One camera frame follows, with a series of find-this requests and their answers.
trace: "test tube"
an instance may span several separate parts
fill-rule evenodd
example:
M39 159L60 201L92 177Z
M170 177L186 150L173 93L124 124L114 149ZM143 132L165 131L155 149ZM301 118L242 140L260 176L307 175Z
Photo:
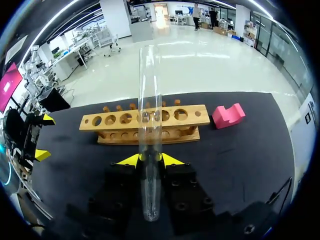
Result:
M141 174L141 195L144 219L153 222L159 218L161 179L158 162L162 153L162 96L159 91L160 56L157 47L140 49L138 140Z

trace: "pink block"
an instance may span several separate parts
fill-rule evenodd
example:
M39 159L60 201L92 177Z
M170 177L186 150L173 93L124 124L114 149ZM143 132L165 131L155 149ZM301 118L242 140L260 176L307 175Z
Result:
M212 114L213 121L217 129L222 129L238 124L246 116L239 103L225 109L224 106L218 106Z

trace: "black table surface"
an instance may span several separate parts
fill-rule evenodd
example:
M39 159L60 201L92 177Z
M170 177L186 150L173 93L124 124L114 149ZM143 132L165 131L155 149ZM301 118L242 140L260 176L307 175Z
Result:
M162 96L167 106L180 99L181 105L205 104L212 115L217 106L231 107L240 103L246 116L240 124L216 129L212 117L210 125L200 126L200 141L163 145L164 153L191 162L197 178L213 199L215 213L235 213L255 201L266 202L285 181L294 178L294 155L284 117L271 93L260 92L201 92ZM62 235L79 228L65 217L66 205L87 209L88 198L104 182L104 169L111 162L119 162L136 153L138 146L99 145L94 132L80 132L83 115L103 112L108 106L116 111L121 105L129 110L127 99L70 108L50 114L55 126L43 126L37 148L48 150L51 156L35 162L32 185L55 219L52 227ZM286 191L274 209L279 211ZM287 204L292 195L290 190ZM161 205L160 218L149 223L143 220L139 207L133 209L127 229L129 238L166 239L173 235L168 209Z

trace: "white floor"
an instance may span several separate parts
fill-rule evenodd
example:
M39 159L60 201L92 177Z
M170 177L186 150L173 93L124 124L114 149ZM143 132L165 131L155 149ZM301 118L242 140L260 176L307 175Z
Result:
M72 107L137 98L139 50L156 45L161 54L160 92L163 95L191 92L272 93L290 129L300 117L299 101L278 69L257 50L209 29L154 22L154 39L133 43L119 40L120 54L104 57L108 49L79 66L63 83L65 99Z

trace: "monitor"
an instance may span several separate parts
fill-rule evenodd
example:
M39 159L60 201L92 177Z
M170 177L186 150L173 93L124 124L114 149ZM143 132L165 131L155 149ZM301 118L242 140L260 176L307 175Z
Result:
M0 112L4 113L7 104L23 77L15 63L5 72L0 80Z
M52 60L48 61L48 63L46 64L47 68L50 68L52 66Z
M56 54L59 50L60 50L60 48L59 48L59 47L56 47L56 48L53 49L51 52L52 52L52 54Z

